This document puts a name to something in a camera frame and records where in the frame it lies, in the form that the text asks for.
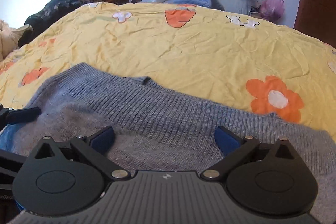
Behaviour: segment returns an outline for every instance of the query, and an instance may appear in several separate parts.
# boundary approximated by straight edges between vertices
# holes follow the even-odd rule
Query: pink plastic bag
[[[259,8],[262,18],[276,22],[285,12],[283,0],[264,0]]]

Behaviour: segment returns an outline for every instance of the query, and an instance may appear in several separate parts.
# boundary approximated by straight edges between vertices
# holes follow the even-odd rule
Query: knit sweater
[[[327,132],[260,116],[184,95],[148,77],[118,77],[81,63],[49,78],[27,107],[42,114],[28,124],[8,126],[0,148],[28,155],[43,136],[65,141],[105,126],[115,129],[108,158],[135,170],[196,170],[222,159],[214,130],[222,125],[240,137],[274,143],[286,136],[319,184],[312,214],[322,223],[336,220],[336,145]]]

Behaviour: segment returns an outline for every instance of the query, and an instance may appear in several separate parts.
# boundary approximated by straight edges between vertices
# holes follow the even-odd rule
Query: white flower pattern
[[[256,28],[258,25],[260,25],[258,21],[249,20],[249,19],[247,19],[247,23],[243,23],[240,21],[240,16],[226,16],[226,17],[231,20],[232,24],[236,24],[239,26]]]
[[[278,90],[271,90],[268,93],[268,102],[279,109],[283,109],[288,105],[288,99]]]
[[[119,23],[124,23],[128,18],[130,18],[132,14],[130,12],[117,12],[113,14],[113,18],[117,19]]]
[[[329,68],[336,74],[336,63],[333,61],[328,62]]]

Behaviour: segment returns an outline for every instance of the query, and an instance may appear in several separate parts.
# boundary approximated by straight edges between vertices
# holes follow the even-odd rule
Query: floral bedspread
[[[336,50],[273,23],[190,5],[80,7],[0,63],[0,102],[21,108],[48,77],[80,62],[336,140]]]

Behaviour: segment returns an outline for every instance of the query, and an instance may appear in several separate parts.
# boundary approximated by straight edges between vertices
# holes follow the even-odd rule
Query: orange flower pattern
[[[286,84],[276,76],[267,76],[266,81],[251,79],[246,82],[247,91],[256,99],[251,102],[253,113],[275,112],[283,120],[299,122],[300,110],[305,106],[301,97],[287,89]]]
[[[28,85],[31,82],[38,79],[42,74],[44,74],[49,68],[40,68],[40,69],[34,69],[30,73],[27,73],[21,82],[21,85]]]
[[[14,65],[13,61],[8,62],[3,69],[0,69],[0,75]]]
[[[49,39],[49,42],[50,42],[50,43],[54,43],[55,40],[56,40],[56,38],[51,38],[51,39]],[[39,44],[39,47],[44,47],[46,44],[47,44],[47,41],[42,41],[42,42]]]
[[[196,14],[195,9],[188,9],[187,7],[176,8],[174,10],[166,10],[167,23],[174,28],[181,28]]]

